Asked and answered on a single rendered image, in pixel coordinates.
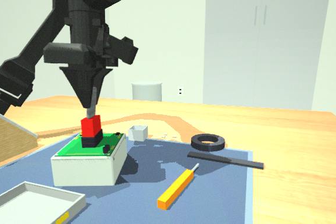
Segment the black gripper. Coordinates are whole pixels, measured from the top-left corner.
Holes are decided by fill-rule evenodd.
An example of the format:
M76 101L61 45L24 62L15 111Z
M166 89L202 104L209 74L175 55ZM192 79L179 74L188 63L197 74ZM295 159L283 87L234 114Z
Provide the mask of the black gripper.
M59 66L83 108L90 108L93 87L97 88L98 105L104 78L113 71L106 67L118 67L118 58L97 55L95 52L99 28L102 29L105 16L88 11L69 12L65 25L70 26L70 43L49 42L43 48L44 63L67 63Z

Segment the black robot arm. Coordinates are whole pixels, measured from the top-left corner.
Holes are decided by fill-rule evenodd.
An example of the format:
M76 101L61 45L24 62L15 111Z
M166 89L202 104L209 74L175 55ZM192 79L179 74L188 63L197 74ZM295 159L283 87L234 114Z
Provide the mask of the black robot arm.
M21 107L33 92L35 66L43 56L43 48L49 42L53 42L63 29L65 18L69 18L69 12L88 11L105 16L105 9L119 1L121 0L52 0L52 11L24 49L18 56L5 60L0 66L0 88L16 97L21 95L17 99L0 90L0 114L4 116L11 105ZM125 36L121 40L109 35L109 27L104 24L102 29L99 28L95 45L97 55L112 55L132 65L138 50L139 48L134 46L133 39Z

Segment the blue work mat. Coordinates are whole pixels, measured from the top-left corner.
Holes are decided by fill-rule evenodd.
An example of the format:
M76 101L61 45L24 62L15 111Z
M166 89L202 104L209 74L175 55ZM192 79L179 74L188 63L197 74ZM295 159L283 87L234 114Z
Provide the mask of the blue work mat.
M86 206L66 224L253 224L253 168L187 157L190 151L253 161L253 151L200 151L191 143L127 140L113 186L54 186L51 158L75 133L0 166L0 195L22 182L86 194ZM158 199L186 170L194 177L166 209Z

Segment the red plug with grey cables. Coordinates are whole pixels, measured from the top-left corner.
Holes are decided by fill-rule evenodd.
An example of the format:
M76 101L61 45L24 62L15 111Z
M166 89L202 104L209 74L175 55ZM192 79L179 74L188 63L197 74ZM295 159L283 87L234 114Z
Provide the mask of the red plug with grey cables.
M101 117L96 115L97 88L93 87L91 105L86 109L86 118L81 120L82 137L94 137L101 130Z

